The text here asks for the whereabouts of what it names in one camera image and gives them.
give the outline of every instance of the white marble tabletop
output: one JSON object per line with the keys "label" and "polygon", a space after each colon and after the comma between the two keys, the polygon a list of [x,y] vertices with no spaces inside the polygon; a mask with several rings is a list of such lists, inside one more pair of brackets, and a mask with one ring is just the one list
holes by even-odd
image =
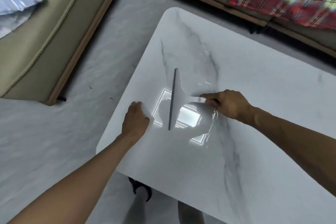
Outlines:
{"label": "white marble tabletop", "polygon": [[151,125],[117,171],[228,224],[336,223],[336,198],[253,128],[203,104],[185,104],[168,131],[176,67],[188,94],[238,90],[254,106],[336,138],[336,77],[170,8],[97,153],[120,134],[129,104],[142,101]]}

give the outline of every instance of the shoe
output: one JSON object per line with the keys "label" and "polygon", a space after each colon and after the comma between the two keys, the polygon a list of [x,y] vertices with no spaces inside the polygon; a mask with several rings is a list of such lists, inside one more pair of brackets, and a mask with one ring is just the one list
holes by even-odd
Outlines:
{"label": "shoe", "polygon": [[134,192],[134,194],[137,194],[137,188],[144,187],[146,189],[147,194],[148,194],[148,198],[147,198],[146,202],[148,202],[151,199],[151,197],[152,197],[152,189],[151,189],[151,187],[149,187],[149,186],[147,186],[147,185],[145,185],[145,184],[143,184],[141,182],[138,182],[138,181],[136,181],[136,180],[134,180],[134,179],[132,179],[130,177],[128,177],[128,179],[129,179],[130,183],[133,186],[133,192]]}

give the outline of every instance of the gray floor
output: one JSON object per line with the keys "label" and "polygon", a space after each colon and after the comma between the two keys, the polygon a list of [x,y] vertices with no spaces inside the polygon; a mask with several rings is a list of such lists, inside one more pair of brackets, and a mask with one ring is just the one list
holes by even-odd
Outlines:
{"label": "gray floor", "polygon": [[[250,35],[245,21],[198,1],[115,0],[65,88],[66,103],[0,99],[0,223],[94,156],[162,14],[173,6],[335,74],[297,49],[299,43],[284,44],[275,31]],[[122,223],[133,199],[127,178],[115,173],[87,223]],[[146,212],[148,223],[178,223],[176,200],[160,192],[154,191]],[[205,217],[208,224],[220,223]]]}

